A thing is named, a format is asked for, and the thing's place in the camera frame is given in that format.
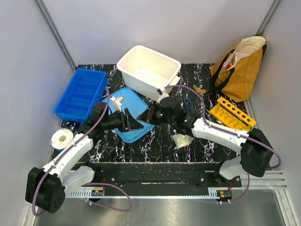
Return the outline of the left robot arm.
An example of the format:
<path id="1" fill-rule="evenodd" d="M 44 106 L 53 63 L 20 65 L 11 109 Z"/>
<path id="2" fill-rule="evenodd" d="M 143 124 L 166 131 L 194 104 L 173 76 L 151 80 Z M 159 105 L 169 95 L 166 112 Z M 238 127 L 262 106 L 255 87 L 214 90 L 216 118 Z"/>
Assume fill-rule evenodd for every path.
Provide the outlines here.
<path id="1" fill-rule="evenodd" d="M 101 132 L 118 129 L 129 132 L 142 129 L 128 108 L 109 113 L 108 103 L 95 104 L 92 113 L 78 130 L 74 139 L 51 162 L 42 168 L 34 167 L 27 177 L 25 200 L 32 204 L 32 211 L 39 207 L 49 213 L 55 213 L 62 206 L 66 196 L 79 187 L 89 183 L 97 186 L 101 183 L 100 167 L 87 162 L 75 172 L 70 172 L 78 160 L 94 147 L 93 141 Z"/>

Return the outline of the packet of gloves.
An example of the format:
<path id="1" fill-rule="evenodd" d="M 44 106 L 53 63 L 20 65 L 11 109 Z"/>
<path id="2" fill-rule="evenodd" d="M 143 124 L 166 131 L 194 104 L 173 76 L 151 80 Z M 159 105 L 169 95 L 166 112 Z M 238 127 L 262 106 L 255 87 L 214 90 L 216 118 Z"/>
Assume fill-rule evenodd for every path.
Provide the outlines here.
<path id="1" fill-rule="evenodd" d="M 188 135 L 182 135 L 182 134 L 172 135 L 171 139 L 175 142 L 176 149 L 178 150 L 190 145 L 191 142 L 194 140 L 193 137 L 190 137 Z"/>

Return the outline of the yellow test tube rack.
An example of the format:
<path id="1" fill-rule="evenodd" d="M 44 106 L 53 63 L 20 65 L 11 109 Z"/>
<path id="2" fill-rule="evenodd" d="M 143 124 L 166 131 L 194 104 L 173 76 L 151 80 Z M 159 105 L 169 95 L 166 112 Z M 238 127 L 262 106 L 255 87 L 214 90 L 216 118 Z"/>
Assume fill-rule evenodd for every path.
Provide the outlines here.
<path id="1" fill-rule="evenodd" d="M 232 129 L 250 131 L 257 123 L 256 120 L 223 97 L 217 100 L 217 104 L 209 113 L 225 126 Z"/>

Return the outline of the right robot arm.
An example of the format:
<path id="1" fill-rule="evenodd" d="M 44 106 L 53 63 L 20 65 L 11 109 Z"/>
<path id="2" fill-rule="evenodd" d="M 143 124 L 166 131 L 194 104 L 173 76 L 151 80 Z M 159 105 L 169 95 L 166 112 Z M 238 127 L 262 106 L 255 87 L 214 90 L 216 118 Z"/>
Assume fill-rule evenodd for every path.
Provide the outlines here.
<path id="1" fill-rule="evenodd" d="M 208 122 L 196 113 L 183 110 L 172 97 L 158 103 L 153 101 L 137 119 L 152 125 L 165 123 L 178 134 L 207 139 L 235 151 L 238 156 L 221 163 L 214 174 L 218 186 L 225 186 L 243 174 L 263 177 L 273 156 L 271 144 L 261 130 L 235 130 Z"/>

